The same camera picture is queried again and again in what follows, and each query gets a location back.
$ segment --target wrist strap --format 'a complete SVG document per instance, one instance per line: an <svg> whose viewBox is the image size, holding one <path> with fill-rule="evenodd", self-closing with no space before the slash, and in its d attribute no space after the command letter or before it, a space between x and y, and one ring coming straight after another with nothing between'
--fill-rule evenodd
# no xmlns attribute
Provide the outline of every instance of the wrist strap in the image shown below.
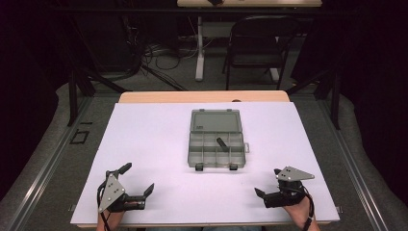
<svg viewBox="0 0 408 231"><path fill-rule="evenodd" d="M312 223L312 219L313 218L310 218L310 217L307 218L305 226L303 226L303 231L307 231L309 229L309 226Z"/></svg>

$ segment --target robotic hand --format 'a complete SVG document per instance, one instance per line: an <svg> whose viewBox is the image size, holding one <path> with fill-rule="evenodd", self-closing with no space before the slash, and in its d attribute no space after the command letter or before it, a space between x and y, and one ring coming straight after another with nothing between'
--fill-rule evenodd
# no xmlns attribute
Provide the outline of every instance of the robotic hand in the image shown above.
<svg viewBox="0 0 408 231"><path fill-rule="evenodd" d="M143 210L146 198L153 193L154 184L152 184L143 195L129 196L125 193L124 187L119 183L119 174L124 174L132 163L128 163L120 169L106 171L106 180L99 186L97 193L98 212L105 222L105 227L109 229L104 211L111 213L120 213L129 210Z"/></svg>
<svg viewBox="0 0 408 231"><path fill-rule="evenodd" d="M310 200L309 216L307 217L303 230L308 230L315 213L315 205L312 197L300 180L313 179L315 176L294 167L285 167L283 170L275 169L274 171L279 183L279 192L266 194L255 188L255 193L264 199L265 207L267 208L295 205L300 203L300 201L307 196Z"/></svg>

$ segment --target wire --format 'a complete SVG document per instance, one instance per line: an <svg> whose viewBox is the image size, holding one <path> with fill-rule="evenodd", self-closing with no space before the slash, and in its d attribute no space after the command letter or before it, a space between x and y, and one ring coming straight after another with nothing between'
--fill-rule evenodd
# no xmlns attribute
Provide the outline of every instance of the wire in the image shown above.
<svg viewBox="0 0 408 231"><path fill-rule="evenodd" d="M144 65L144 64L141 66L141 68L146 70L148 73L151 73L153 76L155 76L159 80L163 81L164 83L172 86L176 90L187 90L183 86L179 85L177 83L177 81L175 81L173 78L171 78L170 76L168 76L168 75L166 75L166 74L164 74L164 73L162 73L162 72L160 72L158 70L152 69L152 68L150 68L150 67L148 67L147 65Z"/></svg>

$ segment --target human hand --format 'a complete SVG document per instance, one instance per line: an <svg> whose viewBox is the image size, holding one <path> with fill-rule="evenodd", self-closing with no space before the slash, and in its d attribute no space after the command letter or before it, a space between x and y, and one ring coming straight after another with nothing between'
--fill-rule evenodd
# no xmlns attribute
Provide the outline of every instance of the human hand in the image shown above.
<svg viewBox="0 0 408 231"><path fill-rule="evenodd" d="M119 212L119 213L110 213L108 210L105 210L104 216L108 221L109 229L111 231L116 230L116 228L119 226L120 222L123 219L123 215L125 212ZM102 219L101 214L98 213L98 224L96 226L96 231L105 231L105 223Z"/></svg>
<svg viewBox="0 0 408 231"><path fill-rule="evenodd" d="M283 208L285 211L291 216L291 219L296 224L297 227L303 229L305 226L306 220L309 217L309 206L310 200L307 196L305 196L300 203L291 205L291 206L284 206ZM313 215L312 223L309 226L309 231L319 231L318 223L315 220L315 215Z"/></svg>

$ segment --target desk leg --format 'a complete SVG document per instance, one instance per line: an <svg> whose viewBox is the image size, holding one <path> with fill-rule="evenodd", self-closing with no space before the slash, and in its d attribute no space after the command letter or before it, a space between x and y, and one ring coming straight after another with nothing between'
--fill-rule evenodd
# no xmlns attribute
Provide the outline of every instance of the desk leg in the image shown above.
<svg viewBox="0 0 408 231"><path fill-rule="evenodd" d="M198 29L198 58L197 58L197 69L195 71L195 81L203 80L204 73L204 49L203 49L203 22L201 16L198 17L197 23Z"/></svg>

